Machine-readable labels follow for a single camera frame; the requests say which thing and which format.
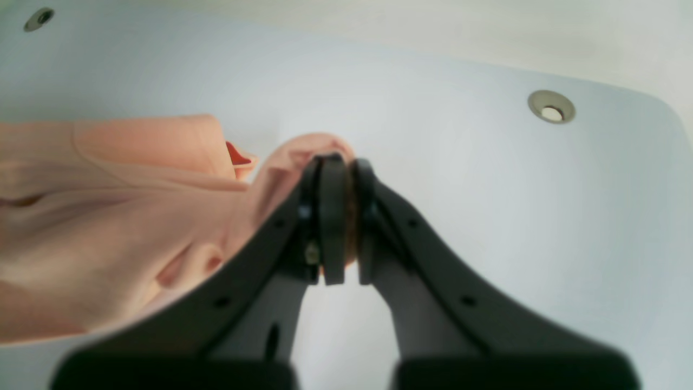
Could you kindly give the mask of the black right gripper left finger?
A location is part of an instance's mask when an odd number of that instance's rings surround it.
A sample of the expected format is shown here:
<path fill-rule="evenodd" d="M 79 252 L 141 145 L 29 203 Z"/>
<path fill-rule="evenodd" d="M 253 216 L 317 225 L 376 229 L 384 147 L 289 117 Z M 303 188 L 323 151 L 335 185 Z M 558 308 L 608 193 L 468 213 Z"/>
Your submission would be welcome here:
<path fill-rule="evenodd" d="M 52 389 L 298 389 L 290 355 L 305 292 L 344 282 L 347 164 L 312 159 L 220 271 L 168 308 L 72 353 Z"/>

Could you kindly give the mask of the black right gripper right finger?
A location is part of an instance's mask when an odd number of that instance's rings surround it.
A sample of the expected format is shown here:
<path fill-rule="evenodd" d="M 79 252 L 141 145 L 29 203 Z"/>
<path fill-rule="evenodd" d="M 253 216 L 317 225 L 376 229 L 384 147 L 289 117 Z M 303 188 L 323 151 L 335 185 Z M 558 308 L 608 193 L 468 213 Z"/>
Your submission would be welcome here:
<path fill-rule="evenodd" d="M 391 314 L 391 389 L 639 389 L 616 348 L 535 313 L 473 271 L 425 217 L 352 164 L 359 281 Z"/>

